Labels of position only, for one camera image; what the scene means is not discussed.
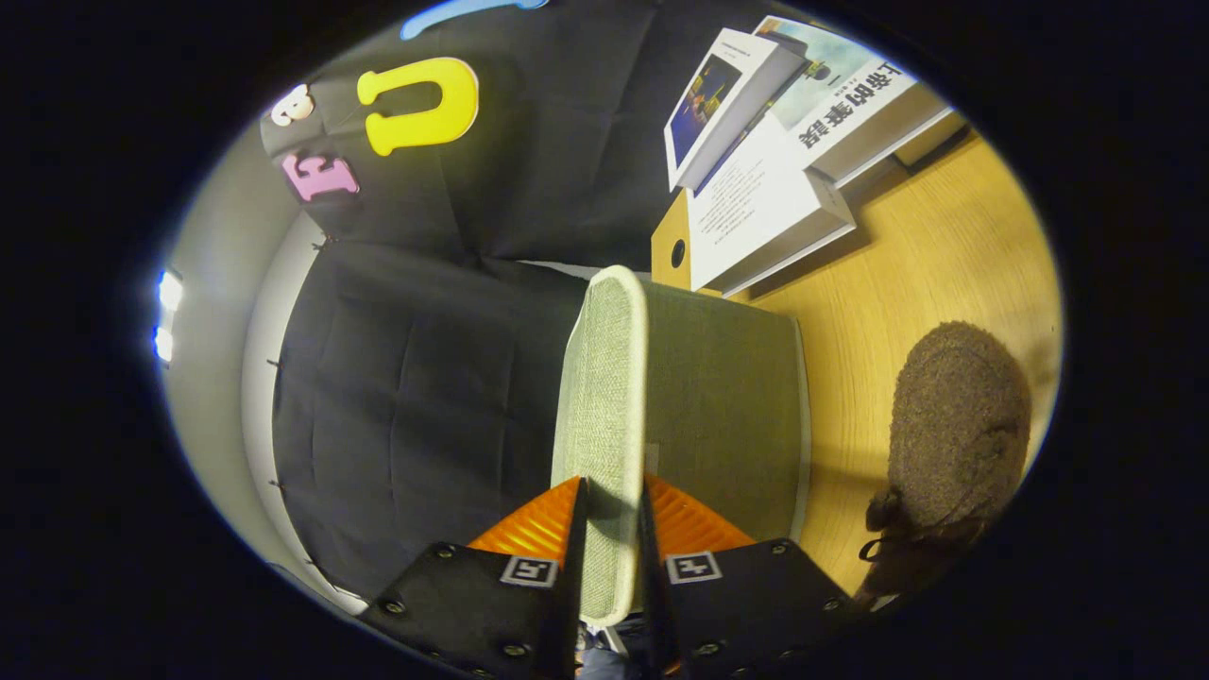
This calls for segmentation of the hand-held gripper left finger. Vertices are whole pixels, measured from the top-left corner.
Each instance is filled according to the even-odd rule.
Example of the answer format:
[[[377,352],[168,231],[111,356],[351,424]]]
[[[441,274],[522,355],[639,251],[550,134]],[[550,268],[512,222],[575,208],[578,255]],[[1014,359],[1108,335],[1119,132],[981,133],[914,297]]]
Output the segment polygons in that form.
[[[571,477],[469,544],[432,543],[360,623],[457,679],[569,679],[588,479]]]

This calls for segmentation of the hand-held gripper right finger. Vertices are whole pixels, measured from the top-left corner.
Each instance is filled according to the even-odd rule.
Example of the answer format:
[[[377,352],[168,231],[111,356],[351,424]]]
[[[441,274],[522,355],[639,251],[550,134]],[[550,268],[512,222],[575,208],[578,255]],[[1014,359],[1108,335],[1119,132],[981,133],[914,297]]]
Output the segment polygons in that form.
[[[752,538],[669,482],[640,500],[654,668],[670,679],[803,679],[852,600],[791,538]]]

